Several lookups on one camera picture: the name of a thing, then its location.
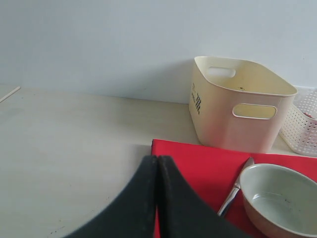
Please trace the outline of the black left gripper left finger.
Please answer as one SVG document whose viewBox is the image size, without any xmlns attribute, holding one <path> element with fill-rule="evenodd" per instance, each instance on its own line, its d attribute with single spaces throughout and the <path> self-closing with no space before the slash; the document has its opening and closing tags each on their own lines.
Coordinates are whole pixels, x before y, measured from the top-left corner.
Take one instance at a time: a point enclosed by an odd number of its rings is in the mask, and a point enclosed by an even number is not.
<svg viewBox="0 0 317 238">
<path fill-rule="evenodd" d="M 145 156 L 120 194 L 67 238 L 152 238 L 156 217 L 158 159 Z"/>
</svg>

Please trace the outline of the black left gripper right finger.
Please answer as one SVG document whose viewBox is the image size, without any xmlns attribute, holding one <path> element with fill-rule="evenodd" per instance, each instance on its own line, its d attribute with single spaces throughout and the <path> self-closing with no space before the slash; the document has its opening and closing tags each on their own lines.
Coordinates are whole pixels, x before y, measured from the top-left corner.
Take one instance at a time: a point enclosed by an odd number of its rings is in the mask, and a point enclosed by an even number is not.
<svg viewBox="0 0 317 238">
<path fill-rule="evenodd" d="M 244 238 L 187 183 L 170 156 L 158 157 L 158 227 L 161 238 Z"/>
</svg>

